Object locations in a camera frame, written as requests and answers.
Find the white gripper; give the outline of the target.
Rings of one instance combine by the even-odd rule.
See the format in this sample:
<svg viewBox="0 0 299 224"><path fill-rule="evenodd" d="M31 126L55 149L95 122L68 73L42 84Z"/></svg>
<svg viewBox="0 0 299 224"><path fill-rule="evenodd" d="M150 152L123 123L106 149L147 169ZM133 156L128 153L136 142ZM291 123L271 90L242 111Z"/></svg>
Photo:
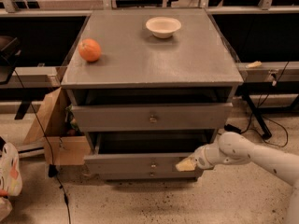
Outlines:
<svg viewBox="0 0 299 224"><path fill-rule="evenodd" d="M204 145L197 148L190 158L183 159L176 164L179 172L194 171L196 168L211 169L221 163L221 153L217 144Z"/></svg>

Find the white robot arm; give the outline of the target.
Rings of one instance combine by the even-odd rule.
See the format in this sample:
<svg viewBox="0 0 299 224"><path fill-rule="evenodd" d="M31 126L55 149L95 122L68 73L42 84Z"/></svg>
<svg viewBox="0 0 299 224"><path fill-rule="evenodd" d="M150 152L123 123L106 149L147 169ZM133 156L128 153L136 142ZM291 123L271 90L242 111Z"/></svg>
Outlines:
<svg viewBox="0 0 299 224"><path fill-rule="evenodd" d="M212 169L218 164L253 162L292 186L285 224L299 224L299 156L252 143L241 134L223 133L219 139L197 148L176 164L179 172Z"/></svg>

